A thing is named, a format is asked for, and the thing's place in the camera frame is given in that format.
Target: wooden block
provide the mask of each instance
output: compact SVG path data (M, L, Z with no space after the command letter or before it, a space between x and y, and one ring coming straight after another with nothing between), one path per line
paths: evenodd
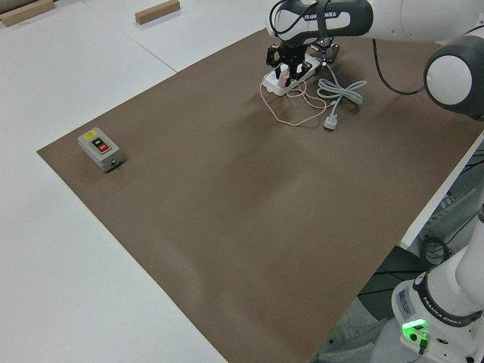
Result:
M135 14L136 23L142 25L147 23L148 21L152 21L158 19L159 17L163 17L167 14L171 14L175 11L180 10L180 1L179 0L168 0L162 4L153 6L152 8L148 8L143 11L139 11Z
M54 8L55 6L53 0L38 0L37 2L25 5L22 8L18 8L0 15L0 20L2 20L2 23L5 26L12 26L21 21L28 20L31 17L43 14Z

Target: white circular joint cap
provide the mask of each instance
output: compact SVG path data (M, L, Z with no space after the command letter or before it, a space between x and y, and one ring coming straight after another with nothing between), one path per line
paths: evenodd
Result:
M472 74L467 64L454 55L434 60L427 72L429 93L441 104L462 102L472 88Z

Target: white power strip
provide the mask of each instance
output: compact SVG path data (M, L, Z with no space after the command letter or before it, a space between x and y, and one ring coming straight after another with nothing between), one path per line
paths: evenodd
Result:
M275 70L270 72L267 76L264 77L262 81L262 85L267 89L268 92L272 92L277 96L284 96L288 93L291 89L300 85L303 81L311 78L315 75L316 70L322 65L322 60L316 57L312 57L311 55L306 54L306 62L312 65L311 69L300 79L297 81L292 81L290 85L287 87L279 87L278 83L279 80L275 76ZM286 65L281 67L281 71L284 72L287 69Z

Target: red button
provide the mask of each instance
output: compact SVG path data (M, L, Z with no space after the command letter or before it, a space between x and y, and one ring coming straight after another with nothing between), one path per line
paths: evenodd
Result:
M107 146L106 144L101 144L98 146L98 149L101 153L105 152L107 149L109 149L109 146Z

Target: white plug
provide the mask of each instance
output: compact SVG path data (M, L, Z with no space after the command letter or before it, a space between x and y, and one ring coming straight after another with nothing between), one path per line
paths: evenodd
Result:
M337 124L338 124L338 115L336 114L326 117L326 120L324 121L324 127L329 130L334 130Z

